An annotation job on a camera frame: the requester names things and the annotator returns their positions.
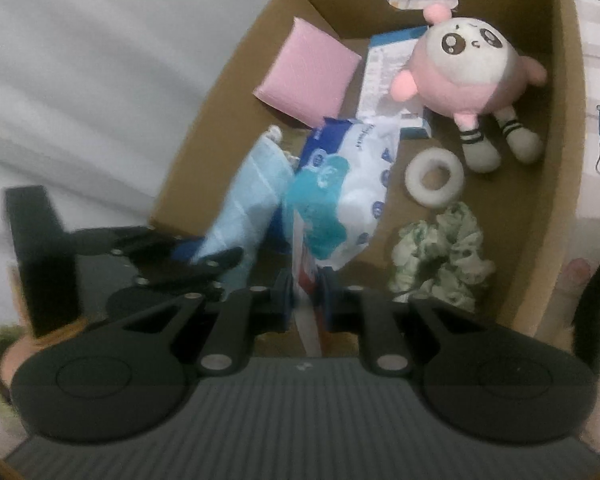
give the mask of plush toy leg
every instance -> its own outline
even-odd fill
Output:
[[[540,158],[544,150],[542,140],[538,134],[520,124],[513,106],[498,110],[493,115],[517,160],[523,164],[533,164]]]
[[[454,121],[460,129],[462,152],[470,170],[489,173],[500,165],[500,154],[478,129],[478,117],[471,114],[455,114]]]

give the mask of gray ribbed surface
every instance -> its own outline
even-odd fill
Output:
[[[89,447],[33,437],[8,463],[26,480],[582,480],[600,471],[574,438],[513,448],[456,433],[405,381],[357,359],[253,358],[240,374],[202,381],[149,433]]]

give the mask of white tape roll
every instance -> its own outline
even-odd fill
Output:
[[[422,183],[429,171],[442,168],[449,172],[449,180],[440,189],[428,189]],[[449,150],[429,148],[420,152],[407,166],[404,183],[413,199],[424,207],[440,208],[457,200],[464,187],[462,162]]]

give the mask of blue and white box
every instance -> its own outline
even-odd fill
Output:
[[[397,117],[402,139],[430,139],[431,111],[419,97],[397,103],[389,95],[395,75],[403,69],[427,27],[406,28],[371,37],[356,118],[373,123],[378,117]]]

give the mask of round black pad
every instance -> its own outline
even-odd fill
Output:
[[[181,403],[186,384],[182,365],[158,335],[104,328],[27,360],[11,399],[35,433],[102,442],[162,422]]]
[[[594,384],[578,359],[506,329],[452,336],[424,371],[424,395],[442,419],[511,444],[576,431],[593,406]]]

